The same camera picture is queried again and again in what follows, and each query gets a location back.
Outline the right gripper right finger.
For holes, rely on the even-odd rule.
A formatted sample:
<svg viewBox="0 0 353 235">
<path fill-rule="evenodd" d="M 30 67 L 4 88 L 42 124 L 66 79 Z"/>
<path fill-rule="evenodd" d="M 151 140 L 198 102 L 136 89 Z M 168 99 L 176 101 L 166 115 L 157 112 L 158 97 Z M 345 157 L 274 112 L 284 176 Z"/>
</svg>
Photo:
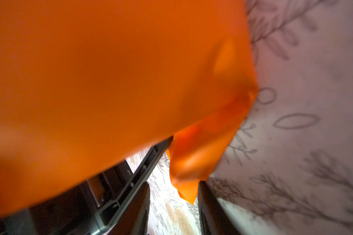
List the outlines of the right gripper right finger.
<svg viewBox="0 0 353 235">
<path fill-rule="evenodd" d="M 198 207 L 202 235 L 240 235 L 205 181 L 198 186 Z"/>
</svg>

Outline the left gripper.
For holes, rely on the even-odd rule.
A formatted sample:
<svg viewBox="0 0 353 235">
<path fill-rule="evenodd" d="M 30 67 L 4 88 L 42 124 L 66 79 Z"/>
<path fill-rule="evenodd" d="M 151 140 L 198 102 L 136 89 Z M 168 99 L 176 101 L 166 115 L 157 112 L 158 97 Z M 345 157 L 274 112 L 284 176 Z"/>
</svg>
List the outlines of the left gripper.
<svg viewBox="0 0 353 235">
<path fill-rule="evenodd" d="M 0 219 L 0 235 L 108 235 L 170 146 L 152 146 L 132 171 L 127 162 L 65 193 Z"/>
</svg>

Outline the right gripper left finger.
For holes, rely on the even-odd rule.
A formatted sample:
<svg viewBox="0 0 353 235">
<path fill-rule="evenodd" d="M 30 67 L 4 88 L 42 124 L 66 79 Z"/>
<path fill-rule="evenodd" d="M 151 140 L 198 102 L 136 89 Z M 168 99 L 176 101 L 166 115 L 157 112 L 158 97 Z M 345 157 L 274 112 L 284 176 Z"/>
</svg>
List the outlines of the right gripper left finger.
<svg viewBox="0 0 353 235">
<path fill-rule="evenodd" d="M 144 182 L 109 235 L 147 235 L 150 186 Z"/>
</svg>

